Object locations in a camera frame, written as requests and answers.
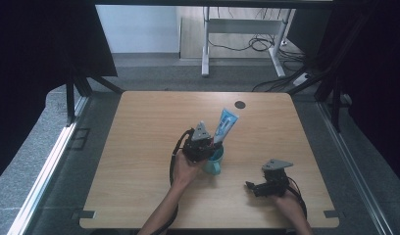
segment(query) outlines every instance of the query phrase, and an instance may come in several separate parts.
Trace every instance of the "gray bracket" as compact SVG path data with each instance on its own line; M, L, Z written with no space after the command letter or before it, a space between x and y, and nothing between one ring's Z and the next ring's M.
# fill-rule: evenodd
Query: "gray bracket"
M282 169L286 167L293 166L292 163L281 161L281 160L269 160L266 164L262 165L262 170L276 170L276 169Z

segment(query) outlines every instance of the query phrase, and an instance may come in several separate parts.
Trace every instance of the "black curtain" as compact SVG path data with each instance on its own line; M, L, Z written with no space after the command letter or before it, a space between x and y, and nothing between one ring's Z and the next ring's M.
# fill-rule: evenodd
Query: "black curtain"
M0 175L72 71L117 75L95 6L0 1Z
M399 0L378 2L340 75L353 101L351 117L400 178Z

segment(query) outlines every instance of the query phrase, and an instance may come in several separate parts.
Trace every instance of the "small hole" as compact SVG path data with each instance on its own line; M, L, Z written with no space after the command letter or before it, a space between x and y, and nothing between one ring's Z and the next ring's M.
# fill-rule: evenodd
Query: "small hole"
M234 103L234 107L236 107L239 110L245 109L246 104L243 101L236 101Z

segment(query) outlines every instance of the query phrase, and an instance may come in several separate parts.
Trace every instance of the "table leg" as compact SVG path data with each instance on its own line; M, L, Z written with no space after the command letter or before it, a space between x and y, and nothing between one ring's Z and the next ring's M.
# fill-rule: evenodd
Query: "table leg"
M282 65L279 62L277 53L279 51L279 46L280 46L280 43L282 42L283 35L285 34L286 27L288 26L288 20L289 20L290 15L291 15L291 9L287 9L286 16L284 19L282 19L282 24L280 25L277 38L275 39L274 48L270 48L271 59L273 59L273 63L274 63L275 70L276 70L278 77L285 76L285 72L283 71Z
M201 62L201 75L209 76L209 13L210 7L203 8L203 12L206 9L206 13L204 14L204 46L203 46L203 55Z

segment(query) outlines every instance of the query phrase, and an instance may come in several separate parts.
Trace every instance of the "forearm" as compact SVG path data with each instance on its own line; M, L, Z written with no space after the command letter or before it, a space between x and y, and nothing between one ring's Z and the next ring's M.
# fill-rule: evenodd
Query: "forearm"
M292 193L287 191L282 198L273 197L273 200L279 211L292 223L297 235L313 234L301 206Z
M166 224L172 217L185 188L184 185L173 184L166 197L142 226L138 235L152 234Z

